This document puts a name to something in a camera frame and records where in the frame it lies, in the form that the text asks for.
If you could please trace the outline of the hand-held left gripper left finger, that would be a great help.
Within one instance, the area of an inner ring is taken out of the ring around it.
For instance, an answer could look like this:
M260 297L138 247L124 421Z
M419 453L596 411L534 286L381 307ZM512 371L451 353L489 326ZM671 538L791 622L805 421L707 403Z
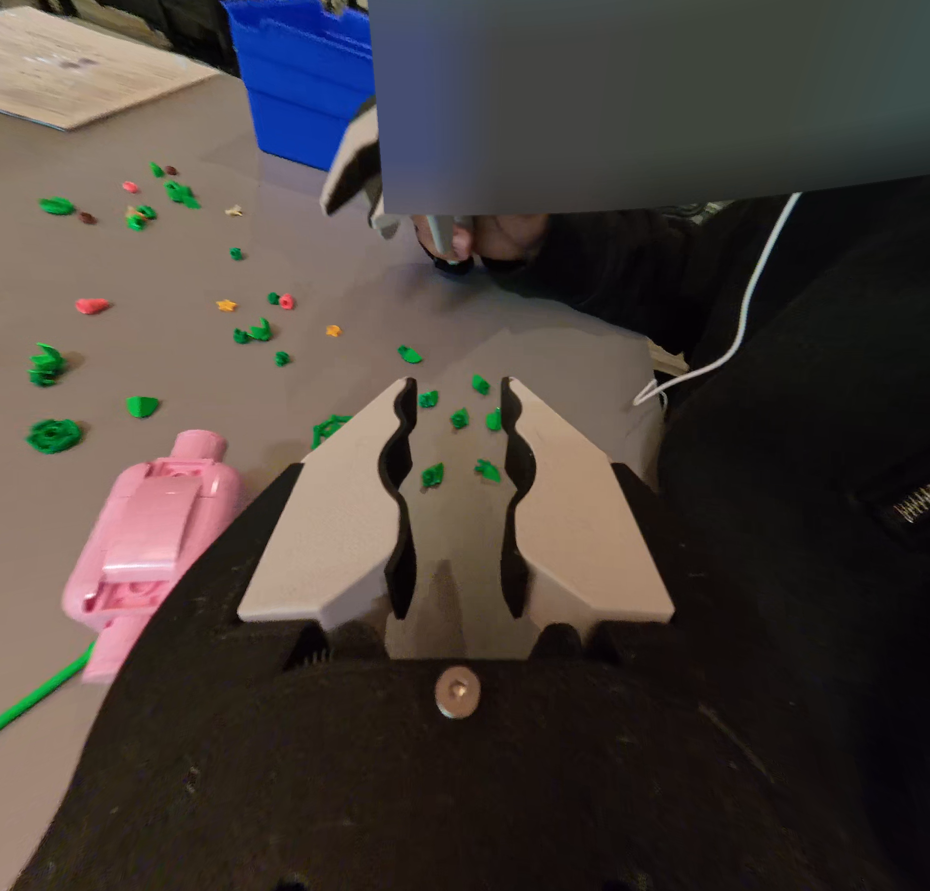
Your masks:
M240 620L310 620L330 631L406 618L417 562L401 486L412 470L417 396L412 377L394 381L302 459Z

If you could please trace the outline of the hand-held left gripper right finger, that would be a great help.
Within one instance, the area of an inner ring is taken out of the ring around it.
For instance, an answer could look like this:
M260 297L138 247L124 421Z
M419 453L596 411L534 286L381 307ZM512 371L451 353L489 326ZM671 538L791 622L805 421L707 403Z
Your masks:
M515 489L499 561L511 614L583 640L603 622L668 623L675 607L610 457L517 378L499 396Z

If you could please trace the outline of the person's right hand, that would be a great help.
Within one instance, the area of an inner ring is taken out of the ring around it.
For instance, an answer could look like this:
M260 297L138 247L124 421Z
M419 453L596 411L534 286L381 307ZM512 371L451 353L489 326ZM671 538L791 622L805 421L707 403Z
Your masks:
M477 216L464 226L453 226L451 246L446 250L436 246L427 217L414 215L411 220L426 252L459 269L472 258L529 261L541 248L550 218L548 214Z

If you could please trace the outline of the blue plastic bin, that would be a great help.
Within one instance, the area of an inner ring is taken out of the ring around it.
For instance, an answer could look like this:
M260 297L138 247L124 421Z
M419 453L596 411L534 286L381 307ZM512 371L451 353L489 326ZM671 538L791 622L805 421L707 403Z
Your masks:
M263 153L326 172L375 94L367 13L320 0L226 0L232 45Z

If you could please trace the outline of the scattered green leaf pieces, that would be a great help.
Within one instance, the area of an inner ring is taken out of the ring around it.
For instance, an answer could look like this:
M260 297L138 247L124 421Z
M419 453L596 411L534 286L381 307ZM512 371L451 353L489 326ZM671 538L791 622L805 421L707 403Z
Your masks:
M422 356L414 349L401 345L397 349L398 355L409 364L419 364L423 361ZM491 385L487 379L480 374L474 374L471 377L471 388L480 396L487 397L491 392ZM427 410L436 408L439 401L439 392L436 390L425 391L420 393L417 398L419 409ZM460 432L468 427L471 423L471 415L466 407L455 410L449 417L449 422L454 432ZM502 428L502 412L500 407L495 407L485 418L486 428L490 432L498 432ZM473 471L483 480L499 484L502 481L500 470L488 459L479 457L476 460ZM426 467L420 476L421 487L429 490L440 486L445 479L445 464L437 462L434 465Z

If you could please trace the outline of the pink brick watering can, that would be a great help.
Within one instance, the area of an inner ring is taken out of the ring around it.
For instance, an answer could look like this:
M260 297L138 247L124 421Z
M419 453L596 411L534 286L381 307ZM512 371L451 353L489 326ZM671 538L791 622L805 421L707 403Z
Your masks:
M62 595L96 639L83 684L110 685L145 627L241 510L244 485L215 432L180 432L169 455L122 471Z

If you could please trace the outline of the person's black jacket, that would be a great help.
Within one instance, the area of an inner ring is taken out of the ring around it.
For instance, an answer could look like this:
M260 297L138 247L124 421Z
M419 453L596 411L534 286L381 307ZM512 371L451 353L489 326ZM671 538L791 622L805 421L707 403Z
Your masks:
M803 194L658 459L901 889L928 889L928 206L928 176Z

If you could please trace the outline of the green round plate brick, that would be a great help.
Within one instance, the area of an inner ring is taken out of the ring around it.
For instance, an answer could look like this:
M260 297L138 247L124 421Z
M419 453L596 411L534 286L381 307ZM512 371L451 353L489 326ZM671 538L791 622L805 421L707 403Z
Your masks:
M75 420L39 420L25 436L30 448L42 455L66 452L84 439L84 429Z

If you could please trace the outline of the green flat stem piece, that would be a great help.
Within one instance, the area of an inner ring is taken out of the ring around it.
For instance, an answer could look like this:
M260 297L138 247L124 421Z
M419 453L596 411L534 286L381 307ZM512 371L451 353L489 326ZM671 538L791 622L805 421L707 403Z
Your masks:
M31 690L17 702L1 712L1 730L5 730L9 725L17 722L22 716L35 708L42 701L57 692L64 685L69 683L74 677L81 674L87 667L87 664L93 654L96 641L92 641L87 649L75 660L70 662L64 668L55 672L52 676L42 682L37 688Z

